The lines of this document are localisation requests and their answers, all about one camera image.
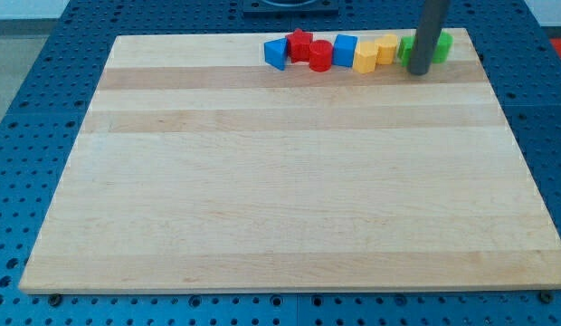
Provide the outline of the grey cylindrical robot arm rod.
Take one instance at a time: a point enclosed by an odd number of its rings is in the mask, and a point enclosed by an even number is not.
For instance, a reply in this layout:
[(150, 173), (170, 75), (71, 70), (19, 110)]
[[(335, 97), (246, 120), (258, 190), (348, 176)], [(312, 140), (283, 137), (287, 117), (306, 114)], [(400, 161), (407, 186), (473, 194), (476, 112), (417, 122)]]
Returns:
[(407, 65), (407, 70), (412, 75), (421, 76), (429, 71), (450, 3), (450, 0), (423, 2), (423, 10)]

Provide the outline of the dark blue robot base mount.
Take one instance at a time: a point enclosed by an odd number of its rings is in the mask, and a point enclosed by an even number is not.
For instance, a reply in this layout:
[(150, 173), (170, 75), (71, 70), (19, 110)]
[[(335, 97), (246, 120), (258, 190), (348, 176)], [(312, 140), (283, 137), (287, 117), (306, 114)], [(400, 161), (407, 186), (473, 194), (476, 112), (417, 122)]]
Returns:
[(244, 15), (336, 14), (338, 0), (241, 0)]

